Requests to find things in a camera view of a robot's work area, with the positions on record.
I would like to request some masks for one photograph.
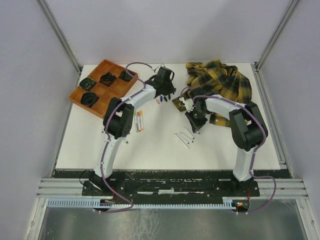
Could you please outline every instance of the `white table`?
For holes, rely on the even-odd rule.
[[[236,65],[239,71],[249,78],[254,101],[266,120],[257,84],[250,63],[228,63]],[[96,65],[85,65],[81,74],[84,79]],[[188,79],[185,64],[166,64],[173,70],[173,84],[178,96]],[[144,65],[132,65],[130,69],[139,77],[147,80],[153,72]],[[136,82],[127,95],[142,87]],[[191,129],[184,112],[179,112],[171,101],[157,104],[152,100],[144,104],[144,131],[137,133],[132,125],[128,135],[128,144],[121,143],[114,161],[114,169],[122,170],[231,170],[235,166],[237,147],[232,140],[228,127],[207,124],[195,134],[190,150],[186,149],[174,136],[177,132],[186,132],[184,126]],[[56,169],[76,170],[93,169],[101,160],[104,147],[103,120],[73,104],[67,128],[58,156]],[[254,169],[278,170],[279,160],[271,135],[258,150]]]

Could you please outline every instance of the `wooden tray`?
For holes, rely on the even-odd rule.
[[[119,66],[111,61],[103,60],[100,64],[87,76],[88,78],[93,79],[96,84],[89,91],[95,93],[99,99],[92,107],[87,107],[81,104],[81,97],[84,93],[88,91],[82,89],[80,86],[77,86],[76,89],[70,94],[69,99],[74,104],[77,104],[81,108],[89,111],[90,113],[98,116],[99,118],[104,118],[109,102],[113,97],[122,98],[126,95],[129,89],[137,81],[135,78],[132,78],[129,82],[120,79],[120,74],[122,71],[125,71],[125,68]],[[100,77],[110,72],[112,75],[116,76],[116,80],[108,87],[100,83]],[[138,74],[134,71],[131,71],[136,77]]]

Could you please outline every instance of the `plaid shirt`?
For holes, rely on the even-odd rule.
[[[228,66],[215,59],[208,63],[188,62],[186,65],[189,79],[186,84],[189,87],[201,87],[206,93],[214,92],[222,97],[242,103],[251,102],[252,89],[247,77],[238,72],[236,66]],[[223,116],[212,113],[211,124],[230,127],[230,122]]]

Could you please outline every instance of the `white backdrop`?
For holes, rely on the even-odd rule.
[[[257,61],[289,0],[47,0],[80,64]]]

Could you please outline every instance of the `purple cable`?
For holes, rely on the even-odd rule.
[[[140,82],[143,84],[143,88],[142,88],[141,90],[137,91],[136,93],[132,94],[132,95],[131,95],[130,97],[128,97],[127,99],[123,100],[123,101],[122,101],[119,105],[117,105],[117,106],[114,108],[114,110],[112,111],[110,117],[108,118],[108,120],[107,120],[107,122],[106,122],[106,124],[105,124],[105,128],[104,128],[104,131],[105,131],[105,133],[106,133],[107,136],[108,136],[108,139],[107,139],[107,141],[106,141],[106,143],[105,143],[105,146],[104,146],[104,149],[103,149],[103,152],[102,152],[102,156],[101,156],[101,161],[100,161],[101,177],[102,177],[102,180],[103,180],[104,184],[108,187],[108,189],[111,190],[111,192],[113,192],[115,195],[117,195],[117,196],[118,196],[119,198],[121,198],[122,200],[124,200],[124,201],[126,201],[127,203],[129,203],[131,206],[125,207],[125,208],[121,208],[121,209],[111,210],[111,211],[100,212],[100,213],[104,213],[104,214],[112,214],[112,213],[118,213],[118,212],[127,211],[127,210],[132,209],[133,206],[134,206],[134,204],[133,204],[131,201],[129,201],[129,200],[128,200],[127,198],[125,198],[124,196],[122,196],[120,193],[116,192],[116,191],[107,183],[107,181],[106,181],[106,179],[105,179],[105,175],[104,175],[104,170],[103,170],[103,161],[104,161],[104,157],[105,157],[106,150],[107,150],[107,147],[108,147],[108,145],[109,145],[109,140],[110,140],[110,134],[108,133],[108,126],[109,126],[109,124],[110,124],[110,121],[111,121],[112,117],[113,117],[114,114],[117,112],[118,108],[121,107],[122,104],[124,104],[125,102],[129,101],[131,98],[137,96],[139,93],[143,92],[143,91],[146,89],[146,84],[145,84],[145,82],[144,82],[143,80],[141,80],[140,78],[138,78],[137,76],[132,75],[132,74],[129,72],[128,67],[129,67],[130,65],[133,65],[133,64],[143,64],[143,65],[148,66],[149,68],[152,68],[151,65],[149,65],[149,64],[147,64],[147,63],[144,63],[144,62],[139,62],[139,61],[131,62],[131,63],[129,63],[129,64],[125,67],[126,73],[127,73],[129,76],[131,76],[131,77],[137,79],[138,81],[140,81]]]
[[[272,195],[270,197],[270,199],[268,200],[268,202],[266,202],[266,204],[264,204],[263,206],[255,209],[255,210],[252,210],[252,211],[249,211],[249,212],[238,212],[238,214],[249,214],[249,213],[256,213],[262,209],[264,209],[265,207],[267,207],[271,201],[274,199],[275,197],[275,194],[276,194],[276,190],[277,190],[277,182],[275,180],[274,177],[272,176],[255,176],[253,174],[253,168],[254,168],[254,162],[255,162],[255,157],[256,157],[256,152],[257,150],[265,143],[266,139],[267,139],[267,136],[266,136],[266,132],[264,130],[264,128],[262,127],[262,125],[260,124],[260,122],[255,118],[255,116],[253,116],[253,114],[248,110],[246,109],[244,106],[242,105],[239,105],[237,104],[236,102],[234,101],[231,101],[229,99],[226,99],[226,98],[223,98],[223,97],[218,97],[218,96],[205,96],[205,95],[199,95],[199,96],[195,96],[192,100],[193,102],[195,102],[195,99],[197,98],[207,98],[207,99],[218,99],[218,100],[221,100],[221,101],[224,101],[228,104],[231,104],[233,106],[236,106],[236,107],[239,107],[241,108],[242,110],[244,110],[250,117],[251,119],[257,124],[257,126],[259,127],[259,129],[261,130],[262,132],[262,135],[263,135],[263,140],[262,142],[256,146],[253,150],[253,153],[252,153],[252,158],[251,158],[251,162],[250,162],[250,168],[249,168],[249,174],[251,175],[251,177],[253,177],[254,179],[271,179],[273,180],[273,183],[274,183],[274,189],[273,189],[273,192],[272,192]]]
[[[184,88],[182,89],[181,93],[180,93],[180,98],[182,98],[182,94],[184,93],[184,90],[185,90],[185,89],[192,89],[192,87],[190,87],[190,86],[184,87]]]

